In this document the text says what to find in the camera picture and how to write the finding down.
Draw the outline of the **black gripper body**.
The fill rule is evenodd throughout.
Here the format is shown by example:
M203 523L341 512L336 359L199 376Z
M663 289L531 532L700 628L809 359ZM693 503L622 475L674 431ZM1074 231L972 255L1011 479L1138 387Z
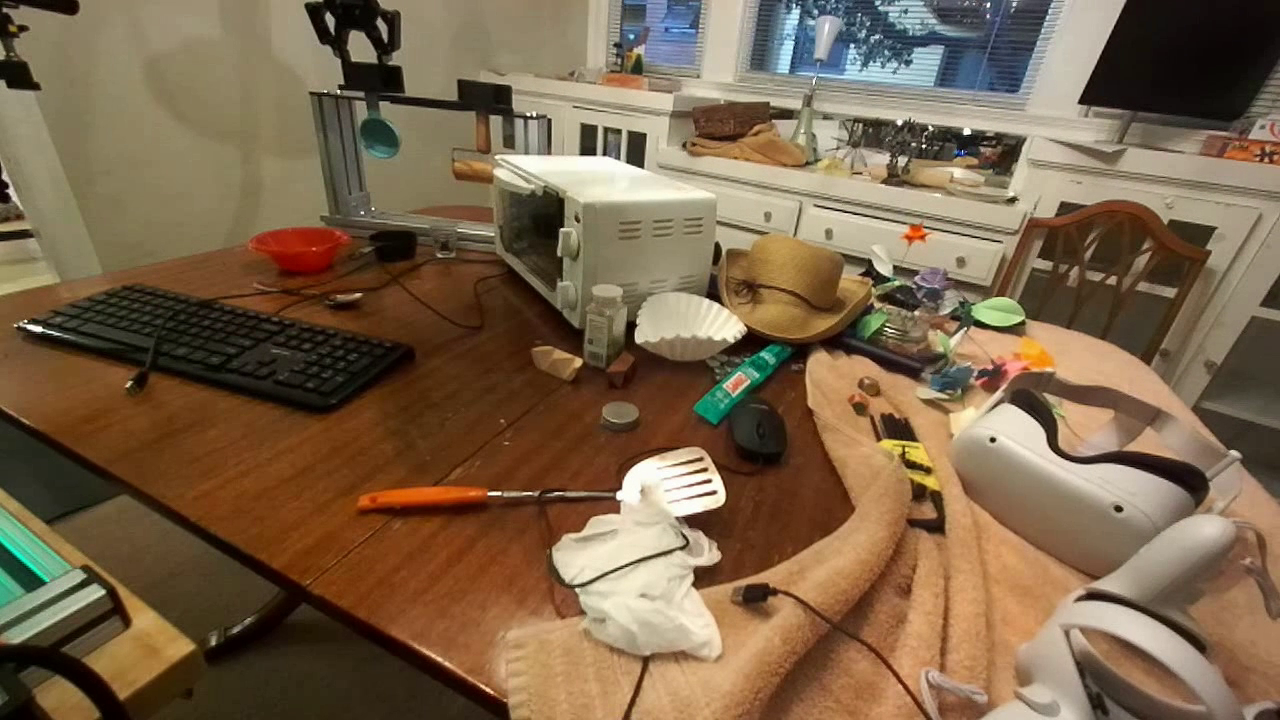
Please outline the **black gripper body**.
M314 40L341 59L352 59L352 40L365 34L373 57L388 63L399 52L399 12L378 0L303 0Z

